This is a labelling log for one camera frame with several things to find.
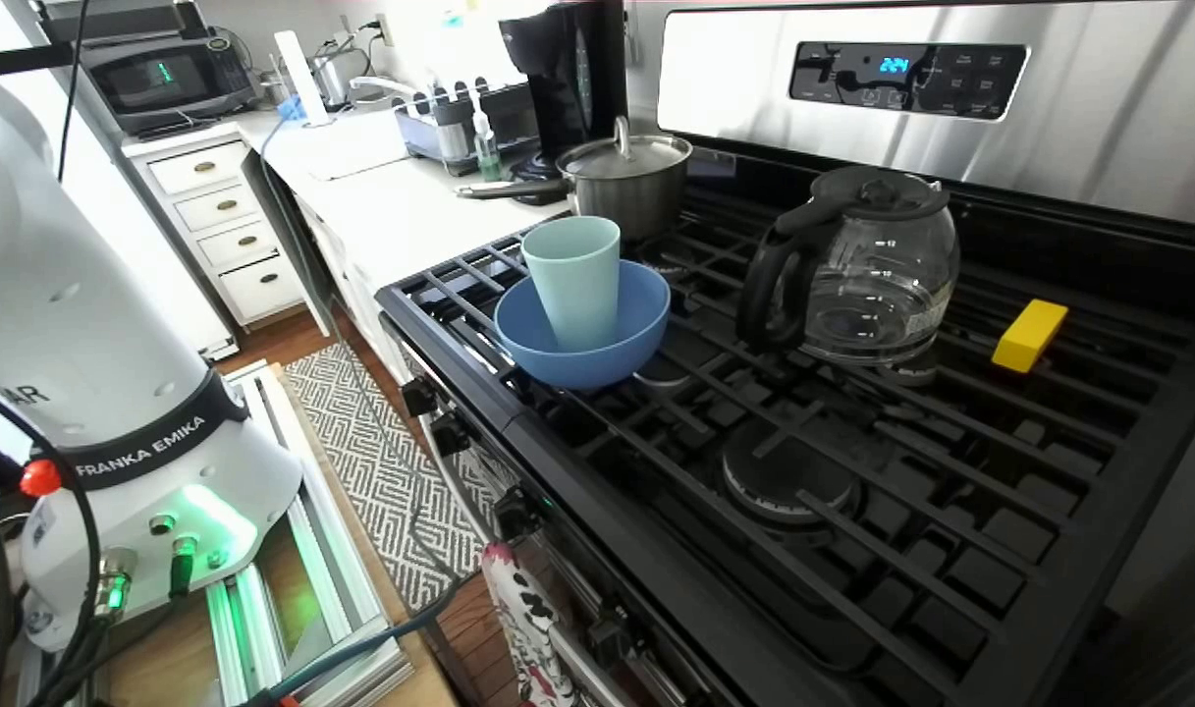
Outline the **stove burner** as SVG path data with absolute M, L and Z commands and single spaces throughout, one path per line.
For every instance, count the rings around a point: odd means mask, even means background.
M 826 521 L 799 492 L 851 515 L 862 505 L 860 484 L 798 439 L 773 439 L 768 422 L 742 422 L 722 451 L 721 479 L 733 502 L 776 531 L 821 531 Z
M 687 359 L 686 354 L 658 349 L 645 365 L 641 365 L 638 370 L 633 371 L 633 377 L 643 385 L 651 386 L 651 388 L 674 389 L 686 385 L 691 379 L 688 368 L 685 365 Z
M 891 385 L 899 385 L 902 388 L 926 388 L 926 386 L 934 385 L 939 363 L 934 354 L 929 351 L 908 359 L 877 365 L 876 371 L 881 379 L 888 380 Z

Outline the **stainless steel gas stove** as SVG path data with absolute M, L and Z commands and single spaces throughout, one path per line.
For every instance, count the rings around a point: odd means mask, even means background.
M 694 146 L 670 230 L 625 247 L 672 288 L 656 389 L 543 385 L 494 309 L 528 228 L 378 294 L 456 410 L 508 543 L 549 589 L 625 607 L 663 707 L 1195 707 L 1195 0 L 643 4 L 629 88 Z M 819 176 L 939 183 L 960 273 L 934 385 L 746 344 L 746 270 Z M 991 354 L 1068 314 L 1028 374 Z M 721 479 L 742 422 L 848 471 L 842 515 L 776 531 Z M 494 510 L 477 529 L 500 541 Z

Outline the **blue plastic bowl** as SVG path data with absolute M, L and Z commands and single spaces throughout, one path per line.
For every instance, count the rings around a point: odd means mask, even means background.
M 672 288 L 656 270 L 620 262 L 615 339 L 588 350 L 563 351 L 533 278 L 511 285 L 494 309 L 494 326 L 515 364 L 543 385 L 569 391 L 606 388 L 629 379 L 657 352 L 666 336 Z

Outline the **light teal plastic cup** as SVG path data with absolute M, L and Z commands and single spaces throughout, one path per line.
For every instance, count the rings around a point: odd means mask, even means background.
M 619 225 L 596 216 L 547 221 L 522 238 L 521 253 L 563 350 L 614 342 L 620 242 Z

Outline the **clear soap bottle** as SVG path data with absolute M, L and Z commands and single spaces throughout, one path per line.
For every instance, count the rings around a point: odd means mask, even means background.
M 472 127 L 474 127 L 474 156 L 477 170 L 483 176 L 484 182 L 494 183 L 503 180 L 503 167 L 500 161 L 500 146 L 494 127 L 483 109 L 480 94 L 474 92 L 471 97 Z

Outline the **patterned grey white rug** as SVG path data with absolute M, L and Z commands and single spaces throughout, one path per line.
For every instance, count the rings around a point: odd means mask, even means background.
M 407 607 L 474 574 L 483 542 L 357 354 L 336 342 L 283 370 Z

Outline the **dish rack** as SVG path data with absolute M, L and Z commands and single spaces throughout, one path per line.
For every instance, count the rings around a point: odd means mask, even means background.
M 409 155 L 430 158 L 454 178 L 476 173 L 476 115 L 483 115 L 500 155 L 517 156 L 539 147 L 528 84 L 494 90 L 483 76 L 472 82 L 434 84 L 390 100 Z

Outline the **floral kitchen towel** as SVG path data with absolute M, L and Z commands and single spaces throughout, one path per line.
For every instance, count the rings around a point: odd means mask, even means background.
M 551 638 L 560 621 L 511 546 L 488 543 L 480 567 L 516 672 L 520 707 L 578 707 L 578 690 Z

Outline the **black coffee maker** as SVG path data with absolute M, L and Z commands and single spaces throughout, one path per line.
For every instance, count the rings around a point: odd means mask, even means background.
M 513 182 L 560 178 L 558 156 L 614 137 L 625 103 L 624 0 L 503 0 L 495 18 L 509 59 L 528 80 L 539 153 Z

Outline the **kitchen tap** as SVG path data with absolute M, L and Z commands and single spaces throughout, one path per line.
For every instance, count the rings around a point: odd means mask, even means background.
M 354 76 L 349 80 L 349 96 L 354 104 L 368 106 L 380 102 L 412 102 L 419 90 L 413 90 L 404 82 L 396 82 L 384 76 Z

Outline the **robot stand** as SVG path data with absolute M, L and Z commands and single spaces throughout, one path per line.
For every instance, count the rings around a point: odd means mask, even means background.
M 232 381 L 196 357 L 108 368 L 90 381 L 0 388 L 35 429 L 23 488 L 36 497 L 20 537 L 27 640 L 75 650 L 59 687 L 90 680 L 90 648 L 140 615 L 206 595 L 225 707 L 369 707 L 409 669 L 403 631 L 370 582 L 341 516 L 308 419 L 264 363 Z M 327 647 L 284 671 L 283 596 L 257 551 L 292 531 Z

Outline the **white drawer cabinet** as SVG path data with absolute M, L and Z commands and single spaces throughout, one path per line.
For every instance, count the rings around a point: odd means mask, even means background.
M 125 139 L 122 152 L 238 325 L 259 327 L 305 305 L 292 257 L 245 176 L 255 150 L 235 124 Z

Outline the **white upright board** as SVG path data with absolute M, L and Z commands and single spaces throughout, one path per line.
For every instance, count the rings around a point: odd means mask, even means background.
M 317 82 L 311 76 L 308 59 L 302 53 L 299 37 L 295 31 L 282 30 L 274 32 L 280 57 L 283 59 L 288 76 L 295 86 L 295 94 L 304 112 L 304 123 L 307 127 L 327 127 L 332 119 L 327 115 Z

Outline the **yellow block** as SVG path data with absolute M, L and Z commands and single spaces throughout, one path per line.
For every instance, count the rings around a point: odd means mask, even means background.
M 1009 371 L 1028 374 L 1059 333 L 1068 308 L 1054 301 L 1032 299 L 1010 322 L 991 354 L 991 363 Z

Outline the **black toaster oven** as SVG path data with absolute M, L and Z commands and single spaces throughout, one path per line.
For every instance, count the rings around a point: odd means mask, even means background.
M 82 70 L 129 136 L 202 124 L 257 98 L 234 41 L 219 33 L 94 47 L 82 55 Z

